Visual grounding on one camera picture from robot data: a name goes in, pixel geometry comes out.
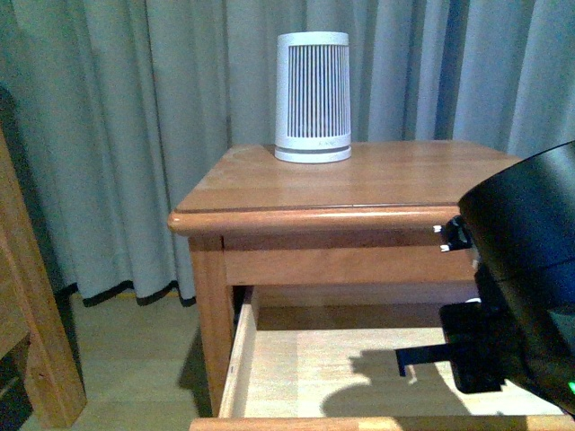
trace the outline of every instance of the white device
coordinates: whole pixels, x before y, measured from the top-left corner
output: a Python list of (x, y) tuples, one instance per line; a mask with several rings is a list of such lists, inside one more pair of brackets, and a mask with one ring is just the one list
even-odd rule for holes
[(276, 157), (329, 163), (351, 156), (349, 37), (309, 31), (278, 37)]

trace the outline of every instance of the open drawer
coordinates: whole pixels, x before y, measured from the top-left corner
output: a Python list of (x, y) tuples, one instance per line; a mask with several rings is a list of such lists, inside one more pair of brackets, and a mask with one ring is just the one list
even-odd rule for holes
[(295, 306), (312, 288), (284, 289), (248, 292), (219, 418), (190, 429), (575, 429), (512, 383), (462, 394), (447, 362), (398, 375), (394, 349), (445, 342), (438, 309), (468, 299), (472, 286), (357, 286), (357, 304), (323, 306), (317, 294), (307, 301), (315, 306)]

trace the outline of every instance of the table leg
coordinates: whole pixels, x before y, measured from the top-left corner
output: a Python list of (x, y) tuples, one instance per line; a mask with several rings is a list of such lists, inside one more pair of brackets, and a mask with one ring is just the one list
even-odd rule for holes
[(190, 238), (201, 339), (212, 414), (217, 416), (226, 384), (234, 335), (234, 306), (220, 236)]

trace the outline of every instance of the floor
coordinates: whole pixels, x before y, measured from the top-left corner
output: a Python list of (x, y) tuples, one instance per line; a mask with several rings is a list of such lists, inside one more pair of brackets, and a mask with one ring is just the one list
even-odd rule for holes
[[(173, 296), (146, 306), (133, 297), (69, 302), (63, 320), (75, 329), (88, 398), (72, 430), (187, 430), (209, 415), (196, 305)], [(32, 414), (20, 429), (42, 428)]]

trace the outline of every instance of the nightstand top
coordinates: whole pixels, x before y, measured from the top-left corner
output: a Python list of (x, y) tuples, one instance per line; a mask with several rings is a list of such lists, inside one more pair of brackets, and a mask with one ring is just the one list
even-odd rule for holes
[(214, 214), (452, 207), (468, 189), (519, 161), (464, 141), (357, 143), (348, 160), (326, 164), (282, 162), (273, 149), (228, 150), (173, 211), (171, 228), (190, 232), (179, 222)]

